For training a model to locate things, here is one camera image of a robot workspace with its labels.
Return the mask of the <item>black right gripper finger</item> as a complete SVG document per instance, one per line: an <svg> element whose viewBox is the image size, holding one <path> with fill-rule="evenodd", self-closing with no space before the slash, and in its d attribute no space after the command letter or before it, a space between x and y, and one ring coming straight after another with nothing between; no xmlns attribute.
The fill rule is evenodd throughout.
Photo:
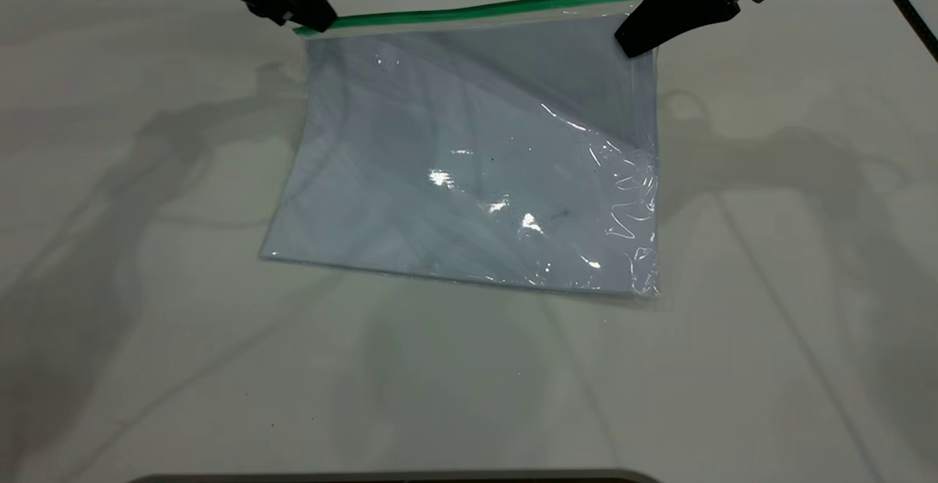
<svg viewBox="0 0 938 483"><path fill-rule="evenodd" d="M691 30L725 21L726 0L643 0L614 37L632 59Z"/></svg>
<svg viewBox="0 0 938 483"><path fill-rule="evenodd" d="M634 55L643 55L702 26L725 23L739 15L740 11L740 6L734 0L714 4L684 0L643 0L634 12Z"/></svg>

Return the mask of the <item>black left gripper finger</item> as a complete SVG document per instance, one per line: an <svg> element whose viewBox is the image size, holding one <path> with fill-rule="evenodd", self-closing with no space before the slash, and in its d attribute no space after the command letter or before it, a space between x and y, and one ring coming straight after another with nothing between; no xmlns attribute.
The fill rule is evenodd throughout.
<svg viewBox="0 0 938 483"><path fill-rule="evenodd" d="M301 26L332 26L337 12L328 0L286 0L282 21Z"/></svg>
<svg viewBox="0 0 938 483"><path fill-rule="evenodd" d="M328 0L248 0L248 9L279 26L293 22L318 32L330 28Z"/></svg>

